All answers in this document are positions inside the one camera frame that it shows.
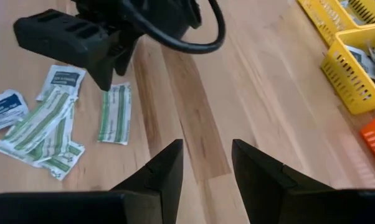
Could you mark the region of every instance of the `green and white bandage packet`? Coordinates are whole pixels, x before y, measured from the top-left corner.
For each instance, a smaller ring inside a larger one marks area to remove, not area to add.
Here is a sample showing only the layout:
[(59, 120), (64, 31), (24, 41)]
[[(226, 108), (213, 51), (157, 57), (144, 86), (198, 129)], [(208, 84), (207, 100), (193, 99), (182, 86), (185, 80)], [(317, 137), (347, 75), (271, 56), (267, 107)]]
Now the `green and white bandage packet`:
[(98, 141), (127, 145), (130, 135), (131, 85), (112, 85), (103, 93), (102, 118)]
[(83, 145), (71, 141), (67, 152), (63, 156), (54, 156), (38, 165), (50, 170), (50, 174), (56, 179), (63, 180), (76, 165), (83, 152), (85, 152)]
[(71, 108), (67, 116), (57, 125), (57, 127), (42, 141), (37, 147), (27, 154), (12, 150), (0, 143), (0, 152), (22, 162), (39, 167), (37, 164), (44, 162), (53, 156), (64, 155), (71, 141), (74, 108)]
[(72, 96), (78, 96), (85, 73), (85, 70), (73, 66), (52, 65), (36, 100), (42, 101), (53, 86), (61, 88)]
[(66, 117), (76, 99), (76, 96), (52, 87), (40, 105), (10, 128), (0, 145), (21, 155), (31, 152)]

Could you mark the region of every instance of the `yellow basket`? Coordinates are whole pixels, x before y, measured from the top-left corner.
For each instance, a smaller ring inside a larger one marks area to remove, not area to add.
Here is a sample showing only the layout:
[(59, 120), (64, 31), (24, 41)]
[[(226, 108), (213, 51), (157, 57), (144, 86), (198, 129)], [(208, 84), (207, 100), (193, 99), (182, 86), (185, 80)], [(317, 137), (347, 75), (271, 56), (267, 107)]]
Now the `yellow basket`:
[[(342, 0), (298, 0), (329, 46), (335, 34), (343, 30), (359, 29), (340, 4)], [(367, 24), (375, 23), (375, 0), (349, 0), (350, 9)]]
[(375, 25), (339, 32), (321, 64), (323, 73), (352, 114), (375, 109), (375, 84), (345, 45), (369, 54), (368, 42), (375, 47)]

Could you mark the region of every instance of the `blue text on packet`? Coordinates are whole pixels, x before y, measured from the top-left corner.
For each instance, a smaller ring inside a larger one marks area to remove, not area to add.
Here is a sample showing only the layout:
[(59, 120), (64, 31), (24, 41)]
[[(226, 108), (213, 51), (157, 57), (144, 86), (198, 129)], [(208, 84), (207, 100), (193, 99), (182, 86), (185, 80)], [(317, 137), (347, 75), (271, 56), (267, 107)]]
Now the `blue text on packet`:
[(13, 94), (0, 101), (0, 114), (3, 114), (17, 106), (20, 106), (21, 102), (16, 94)]

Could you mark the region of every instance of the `wood grain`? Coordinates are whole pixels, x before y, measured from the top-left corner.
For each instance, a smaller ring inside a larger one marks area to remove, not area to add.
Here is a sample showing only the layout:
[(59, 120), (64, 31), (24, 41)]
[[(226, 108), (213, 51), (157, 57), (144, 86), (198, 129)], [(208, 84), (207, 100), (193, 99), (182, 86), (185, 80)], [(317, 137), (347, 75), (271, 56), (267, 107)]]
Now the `wood grain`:
[[(217, 30), (206, 0), (203, 25), (184, 40), (210, 42)], [(0, 154), (0, 192), (108, 190), (177, 138), (184, 139), (178, 223), (248, 223), (234, 180), (231, 145), (240, 138), (335, 188), (375, 188), (375, 159), (358, 134), (375, 111), (349, 114), (319, 69), (326, 45), (294, 0), (219, 0), (224, 46), (186, 55), (148, 37), (124, 77), (132, 116), (127, 146), (97, 142), (102, 91), (84, 79), (73, 140), (86, 153), (63, 182)], [(69, 0), (0, 0), (0, 93), (22, 93), (30, 109), (49, 58), (17, 46), (12, 24), (48, 8), (75, 14)], [(0, 131), (0, 139), (6, 129)]]

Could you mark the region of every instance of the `white packet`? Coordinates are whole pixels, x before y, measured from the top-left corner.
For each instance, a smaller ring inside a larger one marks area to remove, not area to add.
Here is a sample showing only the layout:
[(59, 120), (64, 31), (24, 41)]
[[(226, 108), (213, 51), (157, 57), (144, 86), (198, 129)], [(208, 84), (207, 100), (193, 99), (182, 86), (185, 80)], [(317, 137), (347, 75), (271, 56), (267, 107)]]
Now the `white packet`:
[(16, 123), (29, 112), (22, 95), (14, 90), (0, 94), (0, 129)]
[(83, 152), (85, 152), (83, 145), (71, 141), (68, 151), (63, 156), (54, 156), (38, 166), (50, 170), (50, 174), (56, 179), (63, 180), (76, 165)]
[(31, 152), (66, 117), (76, 99), (60, 88), (51, 88), (44, 101), (7, 132), (0, 145), (18, 154)]
[(37, 101), (42, 101), (51, 87), (56, 86), (71, 96), (78, 96), (78, 90), (86, 71), (73, 66), (52, 65)]
[(98, 141), (127, 145), (130, 135), (130, 120), (130, 83), (112, 85), (110, 91), (103, 93)]

